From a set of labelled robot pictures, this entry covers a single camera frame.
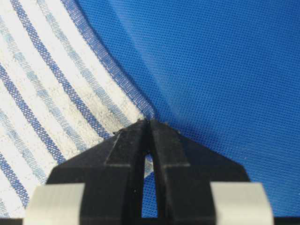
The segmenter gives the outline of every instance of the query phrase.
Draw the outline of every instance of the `striped fabric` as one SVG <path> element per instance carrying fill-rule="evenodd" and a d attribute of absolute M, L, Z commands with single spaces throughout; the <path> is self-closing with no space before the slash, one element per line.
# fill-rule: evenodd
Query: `striped fabric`
<path fill-rule="evenodd" d="M 24 217 L 54 166 L 154 116 L 74 0 L 0 0 L 0 99 L 5 218 Z"/>

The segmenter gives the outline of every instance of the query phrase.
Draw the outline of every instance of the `blue mesh fabric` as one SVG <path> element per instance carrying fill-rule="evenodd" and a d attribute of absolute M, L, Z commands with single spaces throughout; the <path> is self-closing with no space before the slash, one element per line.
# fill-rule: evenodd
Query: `blue mesh fabric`
<path fill-rule="evenodd" d="M 243 164 L 276 216 L 300 216 L 299 1 L 78 3 L 160 121 Z"/>
<path fill-rule="evenodd" d="M 144 190 L 142 197 L 142 217 L 156 218 L 158 217 L 154 173 L 152 172 L 144 180 Z"/>

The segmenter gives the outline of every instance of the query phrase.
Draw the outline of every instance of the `black plastic tool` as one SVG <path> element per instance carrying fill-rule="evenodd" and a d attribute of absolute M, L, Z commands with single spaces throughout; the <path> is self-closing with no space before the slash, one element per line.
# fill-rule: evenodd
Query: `black plastic tool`
<path fill-rule="evenodd" d="M 153 157 L 158 218 L 142 218 L 147 154 Z M 81 225 L 214 225 L 211 181 L 250 180 L 240 164 L 166 124 L 142 120 L 55 167 L 47 184 L 85 183 Z M 300 219 L 276 218 L 275 224 L 300 225 Z"/>

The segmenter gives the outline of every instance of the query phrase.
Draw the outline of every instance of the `white tape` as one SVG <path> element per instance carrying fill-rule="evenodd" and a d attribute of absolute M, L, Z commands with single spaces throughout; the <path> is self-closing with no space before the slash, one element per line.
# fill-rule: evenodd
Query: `white tape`
<path fill-rule="evenodd" d="M 270 203 L 260 183 L 211 182 L 217 225 L 273 225 Z"/>
<path fill-rule="evenodd" d="M 83 191 L 83 183 L 37 187 L 23 225 L 79 225 Z"/>

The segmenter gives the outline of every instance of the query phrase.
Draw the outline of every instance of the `blue stripe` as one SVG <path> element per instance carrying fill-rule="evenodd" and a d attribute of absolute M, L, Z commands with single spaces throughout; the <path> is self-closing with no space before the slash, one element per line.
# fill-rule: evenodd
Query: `blue stripe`
<path fill-rule="evenodd" d="M 42 83 L 31 69 L 29 63 L 26 61 L 23 54 L 18 49 L 18 46 L 15 43 L 14 38 L 9 33 L 7 27 L 5 26 L 2 18 L 0 17 L 0 33 L 4 37 L 9 50 L 14 55 L 14 59 L 22 67 L 23 71 L 26 73 L 27 78 L 32 82 L 34 88 L 37 92 L 37 95 L 43 100 L 45 105 L 48 107 L 48 110 L 52 113 L 58 123 L 61 125 L 66 134 L 71 138 L 75 143 L 79 151 L 84 151 L 87 149 L 82 138 L 74 131 L 74 129 L 69 125 L 65 117 L 61 114 L 59 108 L 54 104 L 53 100 L 50 98 L 48 92 L 44 89 Z"/>
<path fill-rule="evenodd" d="M 7 177 L 10 185 L 13 187 L 15 192 L 18 194 L 23 207 L 26 207 L 26 205 L 29 201 L 28 193 L 25 190 L 22 183 L 18 180 L 16 174 L 11 169 L 10 165 L 7 163 L 7 161 L 5 160 L 5 158 L 3 157 L 1 152 L 0 152 L 0 169 L 3 171 L 4 175 Z"/>
<path fill-rule="evenodd" d="M 68 56 L 72 59 L 78 70 L 80 71 L 81 75 L 85 78 L 88 82 L 90 87 L 96 93 L 96 95 L 100 98 L 104 105 L 107 106 L 109 111 L 116 116 L 116 118 L 120 121 L 123 126 L 129 126 L 131 122 L 128 118 L 123 114 L 123 112 L 114 104 L 114 102 L 110 99 L 107 95 L 105 90 L 99 85 L 96 81 L 93 74 L 89 71 L 89 69 L 85 66 L 84 62 L 82 61 L 81 57 L 78 55 L 77 52 L 72 48 L 70 42 L 68 41 L 67 37 L 60 29 L 60 26 L 56 22 L 55 18 L 51 14 L 47 4 L 44 0 L 37 0 L 46 20 L 48 21 L 49 25 L 51 26 L 55 36 L 60 40 L 61 44 L 63 45 L 64 49 L 66 50 Z"/>
<path fill-rule="evenodd" d="M 9 218 L 8 211 L 1 198 L 0 198 L 0 218 Z"/>
<path fill-rule="evenodd" d="M 144 114 L 148 119 L 155 117 L 153 107 L 148 103 L 139 90 L 129 81 L 124 72 L 115 63 L 105 47 L 100 43 L 99 38 L 96 37 L 94 31 L 89 26 L 86 19 L 83 17 L 80 9 L 74 0 L 61 0 L 64 4 L 69 16 L 73 20 L 75 26 L 81 33 L 86 43 L 90 46 L 91 50 L 95 53 L 98 60 L 106 68 L 112 79 L 120 86 L 120 88 L 131 99 L 134 105 Z"/>
<path fill-rule="evenodd" d="M 5 69 L 0 64 L 0 79 L 3 81 L 4 86 L 7 88 L 8 92 L 15 100 L 16 105 L 19 107 L 21 112 L 23 113 L 24 117 L 26 118 L 27 122 L 30 123 L 38 137 L 41 141 L 46 145 L 49 153 L 52 155 L 54 160 L 57 161 L 58 164 L 61 164 L 65 161 L 65 158 L 61 154 L 60 150 L 55 145 L 54 141 L 50 138 L 47 134 L 45 129 L 41 126 L 35 115 L 32 113 L 32 110 L 28 107 L 28 105 L 23 100 L 22 96 L 20 95 L 19 90 L 15 87 L 14 83 L 10 80 L 9 76 L 7 75 Z"/>
<path fill-rule="evenodd" d="M 5 128 L 6 134 L 9 136 L 15 147 L 18 149 L 21 156 L 25 159 L 26 163 L 32 170 L 33 174 L 37 177 L 40 183 L 44 183 L 46 180 L 46 174 L 43 169 L 35 161 L 31 151 L 26 147 L 18 133 L 14 130 L 13 126 L 9 122 L 7 115 L 0 109 L 0 122 Z"/>
<path fill-rule="evenodd" d="M 89 108 L 84 104 L 84 102 L 79 98 L 71 84 L 65 78 L 64 74 L 56 64 L 56 62 L 52 59 L 50 53 L 40 40 L 37 31 L 32 26 L 30 20 L 26 12 L 24 11 L 22 5 L 19 0 L 11 0 L 12 6 L 17 12 L 17 15 L 22 22 L 23 27 L 26 29 L 34 47 L 39 52 L 40 56 L 43 58 L 45 63 L 51 69 L 52 73 L 56 77 L 57 81 L 61 83 L 64 91 L 67 93 L 71 101 L 76 105 L 77 109 L 81 112 L 83 117 L 87 120 L 90 126 L 97 132 L 100 137 L 108 138 L 110 135 L 105 129 L 101 126 L 95 116 L 90 112 Z"/>

